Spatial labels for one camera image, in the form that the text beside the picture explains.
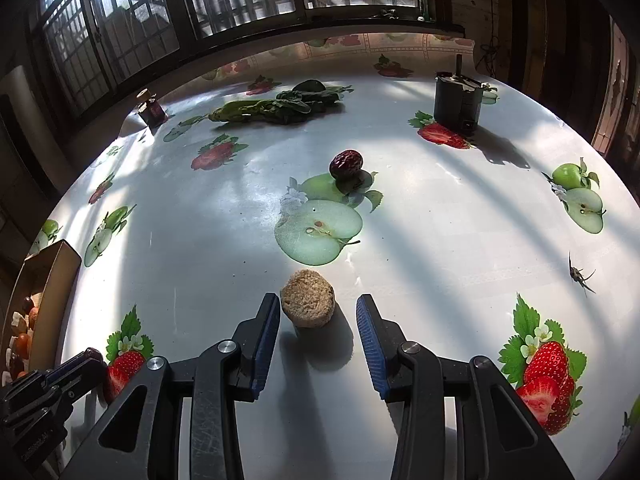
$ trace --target table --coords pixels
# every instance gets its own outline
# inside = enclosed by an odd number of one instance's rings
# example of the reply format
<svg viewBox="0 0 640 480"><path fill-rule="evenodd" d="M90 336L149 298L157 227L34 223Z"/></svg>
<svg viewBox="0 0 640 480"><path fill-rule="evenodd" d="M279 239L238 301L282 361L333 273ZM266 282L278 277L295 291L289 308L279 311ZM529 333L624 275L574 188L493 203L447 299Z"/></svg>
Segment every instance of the table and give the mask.
<svg viewBox="0 0 640 480"><path fill-rule="evenodd" d="M322 175L337 153L354 149L363 169L376 172L370 189L378 193L352 196L362 200L355 208L359 243L312 267L335 289L334 318L296 333L283 316L265 390L258 402L237 405L246 478L389 478L401 407L387 408L373 390L355 322L363 293L408 339L462 361L484 354L502 366L502 356L514 381L526 365L516 331L523 340L529 335L525 354L563 342L583 404L552 439L576 478L597 478L640 393L640 210L585 140L500 82L477 76L499 99L482 106L475 146L423 128L425 116L416 113L433 112L434 72L452 70L460 53L463 71L475 76L472 49L471 40L398 33L297 43L212 70L164 96L170 118L156 131L129 115L119 138L50 215L59 236L85 254L108 212L135 205L112 222L120 232L80 270L60 358L87 346L104 352L134 305L142 328L126 343L150 352L152 342L153 353L169 361L231 336L265 292L278 292L292 272L308 267L287 256L274 235L281 198L289 188L294 208L303 205L305 189L330 199ZM197 119L230 100L273 98L310 78L353 92L335 109L288 126ZM542 175L581 157L598 176L600 185L591 185L606 209L598 234L572 220ZM311 177L318 179L310 184ZM341 213L326 214L326 222L357 231ZM306 263L330 259L307 249L287 252ZM585 278L595 270L586 282L595 294L572 280L569 254ZM95 396L75 406L63 462L104 409ZM184 473L187 454L180 455Z"/></svg>

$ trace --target jar lid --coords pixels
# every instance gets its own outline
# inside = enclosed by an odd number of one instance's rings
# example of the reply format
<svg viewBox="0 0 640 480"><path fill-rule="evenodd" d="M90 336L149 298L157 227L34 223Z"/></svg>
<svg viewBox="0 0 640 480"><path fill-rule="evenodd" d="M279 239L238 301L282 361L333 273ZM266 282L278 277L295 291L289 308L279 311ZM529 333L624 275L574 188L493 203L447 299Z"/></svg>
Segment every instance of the jar lid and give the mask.
<svg viewBox="0 0 640 480"><path fill-rule="evenodd" d="M146 101L149 101L149 99L151 99L151 92L149 91L148 88L145 88L142 92L140 92L136 96L136 99L138 99L139 103L144 103Z"/></svg>

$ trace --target metal screw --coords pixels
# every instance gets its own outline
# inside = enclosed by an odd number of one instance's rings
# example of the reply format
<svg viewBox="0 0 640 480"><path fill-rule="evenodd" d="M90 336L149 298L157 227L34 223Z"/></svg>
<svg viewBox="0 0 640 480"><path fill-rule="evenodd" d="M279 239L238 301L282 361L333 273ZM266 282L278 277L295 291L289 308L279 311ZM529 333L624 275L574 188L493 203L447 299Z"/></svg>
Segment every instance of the metal screw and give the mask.
<svg viewBox="0 0 640 480"><path fill-rule="evenodd" d="M161 357L152 357L149 361L146 362L146 367L149 370L159 370L164 366L164 359Z"/></svg>
<svg viewBox="0 0 640 480"><path fill-rule="evenodd" d="M405 354L417 354L420 351L420 345L415 341L405 341L400 348Z"/></svg>
<svg viewBox="0 0 640 480"><path fill-rule="evenodd" d="M234 341L231 341L231 339L227 339L218 343L218 350L223 354L228 354L230 352L233 352L236 349L236 346L238 345L236 345Z"/></svg>

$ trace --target strawberry leaf print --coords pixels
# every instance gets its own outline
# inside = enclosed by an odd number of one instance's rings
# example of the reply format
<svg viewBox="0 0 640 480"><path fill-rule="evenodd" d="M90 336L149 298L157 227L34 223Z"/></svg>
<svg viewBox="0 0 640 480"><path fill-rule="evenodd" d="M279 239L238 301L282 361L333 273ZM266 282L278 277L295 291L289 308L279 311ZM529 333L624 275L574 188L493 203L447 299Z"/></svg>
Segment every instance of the strawberry leaf print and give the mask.
<svg viewBox="0 0 640 480"><path fill-rule="evenodd" d="M553 319L547 319L545 321L545 325L549 327L549 332L552 333L551 339L549 341L556 341L564 346L564 334L562 333L562 327L560 323L554 321Z"/></svg>
<svg viewBox="0 0 640 480"><path fill-rule="evenodd" d="M122 332L114 332L107 339L107 361L111 362L118 357L118 342L122 340Z"/></svg>
<svg viewBox="0 0 640 480"><path fill-rule="evenodd" d="M517 298L518 303L513 311L513 329L524 340L527 335L534 335L534 330L540 325L540 314L527 305L519 294Z"/></svg>
<svg viewBox="0 0 640 480"><path fill-rule="evenodd" d="M232 152L237 153L240 150L244 150L245 148L248 148L249 145L248 144L234 144L233 148L232 148Z"/></svg>
<svg viewBox="0 0 640 480"><path fill-rule="evenodd" d="M564 352L569 359L569 375L574 381L577 381L587 366L587 356L577 350L571 350L569 347Z"/></svg>
<svg viewBox="0 0 640 480"><path fill-rule="evenodd" d="M154 344L146 335L142 336L142 350L140 350L140 353L145 359L151 359L154 355Z"/></svg>
<svg viewBox="0 0 640 480"><path fill-rule="evenodd" d="M135 336L138 332L140 332L141 328L142 325L140 324L138 314L136 313L136 306L134 305L131 309L131 312L129 312L124 317L124 320L122 320L122 326L120 327L122 337L126 336L128 338L131 338L132 336Z"/></svg>
<svg viewBox="0 0 640 480"><path fill-rule="evenodd" d="M524 341L519 336L513 335L500 350L500 357L498 357L498 361L504 363L501 372L507 376L510 383L516 384L516 388L524 384L524 370L527 367L527 362L520 351L523 345Z"/></svg>

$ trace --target strawberry print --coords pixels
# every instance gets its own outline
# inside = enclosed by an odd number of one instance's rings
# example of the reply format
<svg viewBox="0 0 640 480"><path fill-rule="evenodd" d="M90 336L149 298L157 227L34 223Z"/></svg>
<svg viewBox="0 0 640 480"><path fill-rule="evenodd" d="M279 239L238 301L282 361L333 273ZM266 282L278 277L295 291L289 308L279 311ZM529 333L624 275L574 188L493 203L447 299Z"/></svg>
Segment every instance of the strawberry print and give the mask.
<svg viewBox="0 0 640 480"><path fill-rule="evenodd" d="M413 119L407 121L414 128L418 128L418 135L424 140L434 144L446 144L457 150L468 150L471 143L459 134L452 132L448 128L433 121L433 116L421 112L416 112Z"/></svg>
<svg viewBox="0 0 640 480"><path fill-rule="evenodd" d="M557 321L541 322L540 314L517 295L511 336L500 350L502 373L549 435L564 430L582 401L576 382L587 357L569 348Z"/></svg>
<svg viewBox="0 0 640 480"><path fill-rule="evenodd" d="M531 410L536 420L544 427L551 413L551 406L556 402L560 390L553 379L540 376L519 387L516 393Z"/></svg>
<svg viewBox="0 0 640 480"><path fill-rule="evenodd" d="M113 365L107 367L107 377L102 384L102 394L107 404L113 402L128 382L129 376L122 370L118 370Z"/></svg>
<svg viewBox="0 0 640 480"><path fill-rule="evenodd" d="M142 368L145 361L146 359L140 352L129 350L121 356L116 357L112 365L114 368L123 371L131 378L140 370L140 368Z"/></svg>
<svg viewBox="0 0 640 480"><path fill-rule="evenodd" d="M95 204L98 202L98 199L104 195L104 192L107 191L112 185L114 173L110 173L107 178L105 178L97 188L95 188L94 193L89 198L89 204Z"/></svg>
<svg viewBox="0 0 640 480"><path fill-rule="evenodd" d="M562 345L557 341L544 343L533 356L524 371L524 381L528 383L536 377L551 377L558 384L563 384L569 374L569 365Z"/></svg>
<svg viewBox="0 0 640 480"><path fill-rule="evenodd" d="M384 77L410 77L413 70L402 68L397 61L391 61L388 57L380 55L378 62L373 66Z"/></svg>
<svg viewBox="0 0 640 480"><path fill-rule="evenodd" d="M191 162L192 170L215 170L226 162L233 160L233 156L248 144L239 144L237 137L221 134L213 142L205 144L198 151L198 156Z"/></svg>
<svg viewBox="0 0 640 480"><path fill-rule="evenodd" d="M273 90L280 83L275 82L273 78L265 78L263 75L259 75L253 83L251 83L246 90L247 95L264 94L269 90Z"/></svg>

